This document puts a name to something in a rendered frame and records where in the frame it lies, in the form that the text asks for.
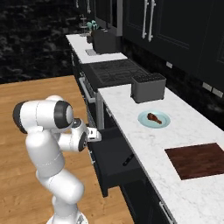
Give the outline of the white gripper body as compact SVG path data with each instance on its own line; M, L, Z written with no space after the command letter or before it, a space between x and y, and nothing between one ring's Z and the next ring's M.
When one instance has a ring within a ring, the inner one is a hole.
M100 142L102 140L102 135L100 132L97 132L95 136L93 135L88 135L87 140L89 142Z

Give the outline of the black open drawer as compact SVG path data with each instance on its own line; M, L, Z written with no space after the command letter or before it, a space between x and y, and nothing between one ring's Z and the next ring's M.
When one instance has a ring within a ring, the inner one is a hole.
M102 129L100 133L101 141L90 142L87 146L102 196L107 197L109 188L142 179L144 172L135 157L127 166L123 166L132 150L117 127Z

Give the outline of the brown meat drumstick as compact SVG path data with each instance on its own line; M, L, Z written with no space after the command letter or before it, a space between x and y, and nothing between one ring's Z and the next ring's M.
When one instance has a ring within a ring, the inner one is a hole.
M162 122L152 113L149 113L147 115L147 118L150 120L150 121L153 121L153 122L156 122L158 124L161 124Z

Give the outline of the light blue plate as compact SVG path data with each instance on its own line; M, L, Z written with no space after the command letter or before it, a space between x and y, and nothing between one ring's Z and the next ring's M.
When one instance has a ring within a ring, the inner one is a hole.
M153 121L150 121L148 118L147 118L147 115L149 113L152 113L154 114L162 123L161 124L158 124L157 122L153 122ZM141 112L139 115L138 115L138 118L137 120L145 127L147 128L153 128L153 129L162 129L162 128L165 128L167 127L171 120L170 120L170 117L161 112L161 111L156 111L156 110L145 110L143 112Z

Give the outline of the dark wooden cutting board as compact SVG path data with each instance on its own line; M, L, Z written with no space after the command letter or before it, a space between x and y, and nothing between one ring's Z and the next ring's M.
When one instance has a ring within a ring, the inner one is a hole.
M224 174L224 150L206 143L164 150L181 180Z

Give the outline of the black oven door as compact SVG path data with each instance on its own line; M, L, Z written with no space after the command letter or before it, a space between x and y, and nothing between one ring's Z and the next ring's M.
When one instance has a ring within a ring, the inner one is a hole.
M95 91L92 89L90 83L88 82L88 79L85 76L81 76L85 78L85 85L87 87L88 92L92 97L95 97ZM86 108L87 108L87 120L88 124L90 127L96 128L97 127L97 118L96 118L96 98L95 98L95 103L89 103L85 93L82 89L82 86L80 84L80 91L82 93L82 96L84 98L84 102L86 103Z

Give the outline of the black hob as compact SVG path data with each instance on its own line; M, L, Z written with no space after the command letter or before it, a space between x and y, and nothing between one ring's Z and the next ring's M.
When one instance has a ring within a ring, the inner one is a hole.
M149 74L131 59L88 63L81 68L93 90L130 84L132 76Z

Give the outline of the black far base cupboards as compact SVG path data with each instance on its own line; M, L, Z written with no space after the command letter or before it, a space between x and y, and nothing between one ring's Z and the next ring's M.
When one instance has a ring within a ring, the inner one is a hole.
M80 60L73 48L71 48L71 58L73 63L74 77L76 79L79 79L81 77L81 65L80 65Z

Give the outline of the black base cupboard door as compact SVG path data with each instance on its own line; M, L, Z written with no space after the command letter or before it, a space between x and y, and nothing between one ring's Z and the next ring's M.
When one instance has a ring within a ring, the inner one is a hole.
M121 185L120 189L134 224L169 224L147 178Z

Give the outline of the black box appliance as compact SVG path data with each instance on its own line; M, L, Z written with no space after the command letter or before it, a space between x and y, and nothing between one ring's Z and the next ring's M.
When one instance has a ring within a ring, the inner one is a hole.
M92 37L93 48L96 53L119 53L121 51L121 38L109 31L94 30Z

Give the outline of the teal kitchen item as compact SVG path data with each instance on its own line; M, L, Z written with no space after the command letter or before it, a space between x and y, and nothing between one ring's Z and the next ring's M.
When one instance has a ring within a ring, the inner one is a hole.
M94 31L94 30L97 30L99 28L99 25L94 20L92 20L91 22L87 22L87 28L90 31Z

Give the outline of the black handled knife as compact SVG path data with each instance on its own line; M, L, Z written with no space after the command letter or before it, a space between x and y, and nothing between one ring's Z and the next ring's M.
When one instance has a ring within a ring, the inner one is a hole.
M126 159L125 161L122 163L122 166L127 166L128 163L132 160L132 158L134 157L135 155L132 153L130 154Z

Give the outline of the black wall cupboard door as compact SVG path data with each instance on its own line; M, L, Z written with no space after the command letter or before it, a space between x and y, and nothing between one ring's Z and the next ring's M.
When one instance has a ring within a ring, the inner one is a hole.
M144 21L144 0L124 0L122 35L129 41L141 46Z
M213 0L201 54L199 77L224 92L224 0Z
M196 74L214 0L155 0L150 52Z

